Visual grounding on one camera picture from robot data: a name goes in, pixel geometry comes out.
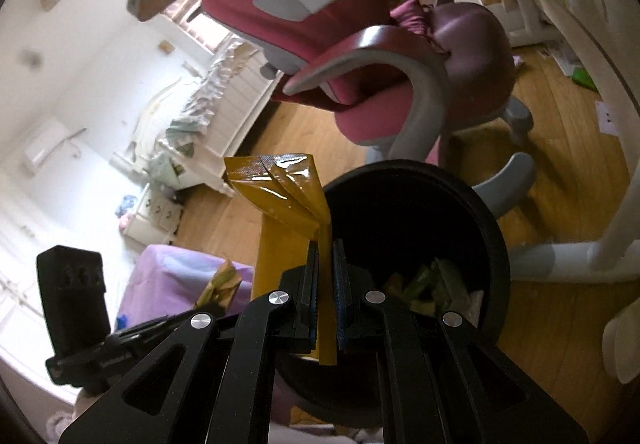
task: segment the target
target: chair backrest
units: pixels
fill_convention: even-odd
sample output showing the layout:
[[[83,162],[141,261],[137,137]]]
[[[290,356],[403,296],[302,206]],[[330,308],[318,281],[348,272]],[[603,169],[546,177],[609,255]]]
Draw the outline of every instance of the chair backrest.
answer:
[[[202,0],[207,14],[228,29],[260,43],[276,46],[303,62],[370,26],[390,23],[388,0],[336,0],[300,22],[288,21],[260,10],[254,0]],[[335,100],[356,104],[393,84],[395,69],[369,66],[329,82]]]

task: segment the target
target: purple bedsheet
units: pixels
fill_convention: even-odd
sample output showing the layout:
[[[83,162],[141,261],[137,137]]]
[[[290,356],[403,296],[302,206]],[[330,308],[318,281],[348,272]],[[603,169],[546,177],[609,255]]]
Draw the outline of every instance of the purple bedsheet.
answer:
[[[150,245],[136,260],[124,291],[118,317],[127,316],[132,327],[161,316],[180,314],[193,308],[204,287],[224,263],[223,258],[171,245]],[[251,300],[254,268],[233,262],[242,283],[227,314],[239,314]],[[273,386],[271,420],[289,425],[293,397]]]

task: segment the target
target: bed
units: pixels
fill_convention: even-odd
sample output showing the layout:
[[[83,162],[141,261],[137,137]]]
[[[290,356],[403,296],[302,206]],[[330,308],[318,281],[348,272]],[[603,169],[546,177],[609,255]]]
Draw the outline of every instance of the bed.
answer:
[[[237,36],[219,51],[206,77],[181,77],[149,101],[118,155],[130,170],[174,189],[204,184],[233,196],[224,157],[236,154],[278,78],[260,75],[261,49]]]

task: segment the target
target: white cabinet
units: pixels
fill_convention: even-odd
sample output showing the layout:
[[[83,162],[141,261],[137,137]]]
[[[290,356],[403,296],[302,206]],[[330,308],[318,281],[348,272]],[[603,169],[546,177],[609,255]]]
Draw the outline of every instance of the white cabinet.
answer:
[[[169,243],[180,224],[182,206],[146,185],[124,234],[144,245]]]

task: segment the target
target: black trash can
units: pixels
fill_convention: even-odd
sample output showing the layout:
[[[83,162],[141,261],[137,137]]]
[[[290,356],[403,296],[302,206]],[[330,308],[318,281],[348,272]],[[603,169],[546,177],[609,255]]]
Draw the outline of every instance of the black trash can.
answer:
[[[413,161],[370,164],[324,188],[334,238],[347,261],[370,271],[382,287],[395,272],[411,278],[434,257],[452,261],[469,291],[484,290],[479,329],[496,342],[510,292],[507,250],[495,218],[465,183]],[[278,357],[278,382],[298,405],[326,422],[382,424],[374,356],[338,353],[337,366]]]

